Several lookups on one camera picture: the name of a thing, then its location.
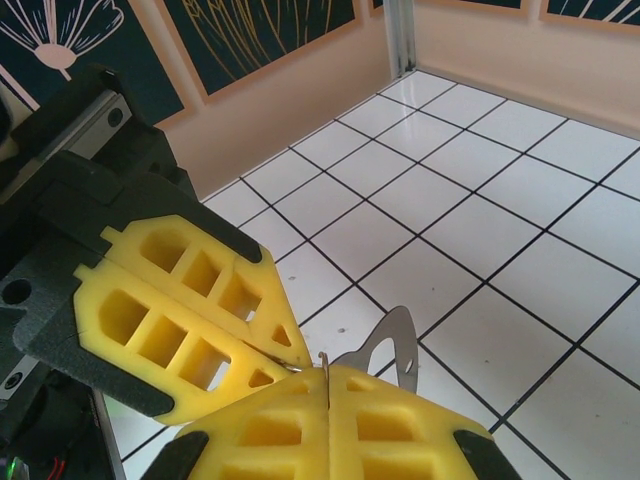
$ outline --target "framed picture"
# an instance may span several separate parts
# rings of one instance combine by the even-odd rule
[[[126,0],[0,0],[0,52],[0,81],[31,110],[90,63],[120,73],[151,124],[185,110]]]
[[[530,0],[419,0],[452,7],[469,8],[490,13],[502,13],[525,17],[529,12]]]
[[[640,0],[542,0],[540,20],[640,33]]]
[[[155,1],[205,103],[360,23],[357,0]]]

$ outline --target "screw hole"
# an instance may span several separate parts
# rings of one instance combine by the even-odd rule
[[[119,108],[114,108],[109,112],[109,115],[107,116],[107,122],[109,122],[110,127],[115,128],[120,125],[123,118],[124,113],[122,113],[122,110],[120,110]]]
[[[20,380],[22,380],[22,373],[21,372],[14,373],[7,379],[6,382],[4,382],[4,389],[12,390],[16,388],[20,383]]]
[[[31,284],[27,280],[14,280],[2,290],[2,301],[7,305],[18,305],[31,295]]]

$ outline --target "metal piece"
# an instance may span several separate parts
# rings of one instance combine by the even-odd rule
[[[413,0],[385,0],[389,61],[393,78],[401,77],[416,67]]]
[[[318,357],[322,360],[322,369],[324,370],[324,376],[327,381],[327,408],[331,408],[331,397],[329,396],[329,357],[324,352],[320,352]]]
[[[18,388],[24,382],[25,378],[29,376],[31,371],[38,364],[35,358],[25,355],[22,357],[13,370],[9,372],[9,375],[2,380],[2,387],[0,387],[0,401],[9,400],[14,393],[18,391]]]
[[[42,154],[22,167],[18,176],[0,193],[0,204],[11,198],[47,160],[61,150],[91,160],[132,116],[123,95],[111,90],[103,92]]]
[[[384,340],[393,340],[398,386],[411,393],[418,390],[418,340],[407,307],[395,307],[373,329],[369,338],[355,352],[347,352],[333,361],[363,372],[369,370],[371,354]]]
[[[113,428],[111,427],[111,420],[109,420],[107,405],[104,402],[102,393],[98,392],[97,390],[93,390],[93,405],[96,409],[95,414],[100,424],[100,430],[102,431],[104,444],[107,447],[107,453],[109,454],[113,478],[115,480],[127,480],[127,477],[124,473],[124,467],[122,466],[122,461],[120,460],[120,453],[118,452],[116,437],[113,434]]]

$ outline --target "white floor tile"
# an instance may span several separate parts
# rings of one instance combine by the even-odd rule
[[[217,189],[215,192],[207,195],[206,197],[204,197],[204,199],[200,200],[200,203],[205,204],[207,203],[209,200],[211,200],[213,197],[215,197],[216,195],[218,195],[219,193],[224,192],[227,188],[232,187],[233,185],[235,185],[236,183],[238,183],[240,181],[239,178],[235,178],[233,179],[231,182],[227,183],[224,187],[220,187],[219,189]]]
[[[631,294],[586,340],[584,347],[640,384],[640,290]]]
[[[178,434],[181,427],[169,427],[151,442],[144,446],[142,450],[136,452],[131,458],[127,459],[122,466],[127,480],[139,480],[147,471],[151,462],[160,453],[160,450],[169,443]]]
[[[503,101],[504,98],[496,95],[465,85],[456,85],[422,110],[466,128]]]
[[[360,284],[390,310],[405,305],[418,335],[480,282],[420,239],[387,260]]]
[[[508,101],[476,123],[471,130],[524,152],[563,120],[553,113]]]
[[[331,123],[293,148],[320,168],[329,168],[369,139],[338,122]]]
[[[412,236],[409,230],[364,203],[322,231],[313,243],[357,280]]]
[[[423,340],[500,413],[571,346],[490,287],[483,287]]]
[[[495,142],[463,132],[422,161],[467,188],[476,189],[520,154]]]
[[[266,247],[275,261],[304,242],[304,238],[272,209],[245,223],[241,230]]]
[[[237,182],[204,204],[236,227],[265,210],[268,205],[243,182]]]
[[[277,267],[298,323],[309,318],[351,285],[309,244],[283,258]]]
[[[320,170],[292,150],[245,177],[269,203],[276,203]]]
[[[577,340],[633,280],[551,235],[543,235],[491,283]]]
[[[414,163],[390,148],[371,142],[329,170],[336,178],[368,197]]]
[[[382,95],[393,98],[410,107],[420,108],[453,85],[453,82],[444,78],[416,72],[384,90]]]
[[[638,478],[640,394],[580,351],[510,422],[570,478]]]
[[[487,278],[540,230],[473,196],[422,234],[467,268]]]
[[[419,161],[458,132],[458,127],[416,112],[380,135],[378,140]]]
[[[356,205],[360,198],[328,175],[314,178],[275,205],[307,237]]]
[[[462,386],[422,348],[419,349],[418,395],[449,410],[482,424],[486,429],[496,423],[496,418],[480,401]],[[380,378],[393,383],[395,365]]]
[[[413,110],[388,98],[375,96],[367,103],[340,118],[340,121],[356,130],[375,137]]]
[[[592,186],[525,155],[478,193],[546,227]]]
[[[302,327],[311,360],[325,352],[329,363],[340,355],[360,348],[384,316],[371,300],[353,287]],[[369,373],[375,375],[394,358],[393,348],[376,349]]]
[[[164,427],[153,418],[145,417],[117,400],[105,396],[104,401],[111,420],[111,427],[116,438],[120,458],[127,456],[147,438]]]
[[[573,120],[545,138],[531,155],[600,180],[640,147],[640,142]]]
[[[506,426],[498,428],[493,438],[523,479],[560,480],[562,478]]]
[[[598,188],[551,231],[614,265],[640,275],[640,203]]]
[[[604,184],[640,200],[640,153],[636,153],[616,170]]]
[[[449,180],[416,166],[371,197],[371,201],[420,232],[469,193]]]

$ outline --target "yellow foam pad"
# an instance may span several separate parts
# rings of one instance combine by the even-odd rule
[[[190,480],[476,480],[453,433],[478,423],[358,370],[297,373],[182,429]]]
[[[476,480],[453,433],[480,424],[383,380],[330,368],[331,480]]]
[[[109,260],[81,265],[75,276],[82,280],[73,298],[80,345],[170,395],[174,409],[160,422],[196,420],[290,375]]]
[[[296,373],[183,428],[209,442],[193,480],[327,480],[329,423],[322,369]]]
[[[311,358],[271,254],[251,263],[177,215],[106,228],[105,258],[227,331],[278,359],[308,368]]]

